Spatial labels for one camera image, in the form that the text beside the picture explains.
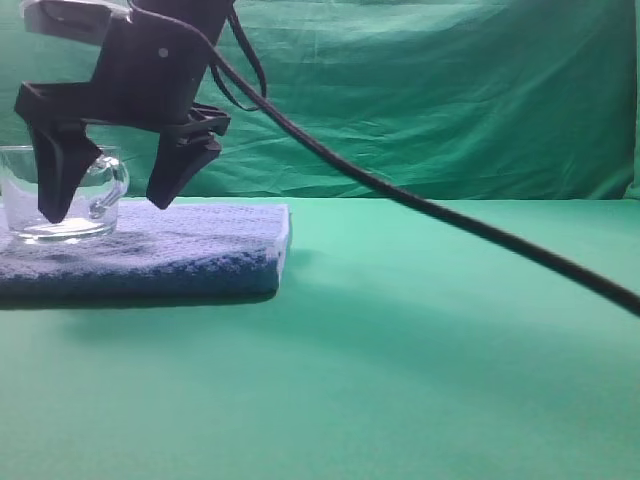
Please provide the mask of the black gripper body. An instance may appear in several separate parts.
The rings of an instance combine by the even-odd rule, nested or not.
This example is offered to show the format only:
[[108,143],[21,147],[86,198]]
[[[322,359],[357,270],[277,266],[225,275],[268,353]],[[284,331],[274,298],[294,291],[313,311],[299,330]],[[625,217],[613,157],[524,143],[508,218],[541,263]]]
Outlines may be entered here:
[[14,110],[27,131],[29,124],[84,122],[178,137],[225,134],[229,116],[195,97],[230,2],[134,1],[128,8],[127,19],[111,19],[89,80],[20,86]]

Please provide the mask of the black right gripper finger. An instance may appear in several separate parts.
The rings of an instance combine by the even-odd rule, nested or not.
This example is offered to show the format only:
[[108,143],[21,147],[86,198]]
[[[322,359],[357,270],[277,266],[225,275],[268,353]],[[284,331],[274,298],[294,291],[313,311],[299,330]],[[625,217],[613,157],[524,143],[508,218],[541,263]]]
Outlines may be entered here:
[[157,208],[167,209],[192,177],[215,160],[221,150],[210,132],[196,132],[186,137],[162,133],[146,198]]

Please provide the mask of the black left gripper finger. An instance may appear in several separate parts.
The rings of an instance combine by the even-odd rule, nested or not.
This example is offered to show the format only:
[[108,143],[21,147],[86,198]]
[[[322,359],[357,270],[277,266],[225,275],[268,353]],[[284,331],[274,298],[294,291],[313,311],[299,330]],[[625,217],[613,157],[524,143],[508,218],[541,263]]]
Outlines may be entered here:
[[60,223],[89,167],[101,149],[89,139],[84,122],[29,124],[37,170],[38,210]]

